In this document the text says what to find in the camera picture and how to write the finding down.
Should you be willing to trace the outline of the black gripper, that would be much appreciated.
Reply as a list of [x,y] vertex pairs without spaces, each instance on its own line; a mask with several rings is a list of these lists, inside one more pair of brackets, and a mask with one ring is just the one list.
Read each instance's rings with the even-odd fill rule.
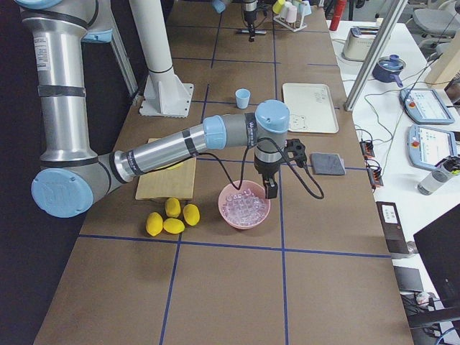
[[275,174],[280,169],[280,162],[264,162],[262,160],[255,160],[254,166],[257,172],[262,176],[264,183],[265,198],[274,199],[277,197],[277,183],[275,181]]

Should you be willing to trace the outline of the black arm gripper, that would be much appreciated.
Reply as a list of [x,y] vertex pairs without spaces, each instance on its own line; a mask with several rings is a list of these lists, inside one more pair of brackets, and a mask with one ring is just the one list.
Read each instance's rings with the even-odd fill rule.
[[254,23],[256,21],[256,11],[243,11],[244,15],[244,21],[247,23],[247,29],[249,33],[249,42],[252,42],[255,40],[255,27]]

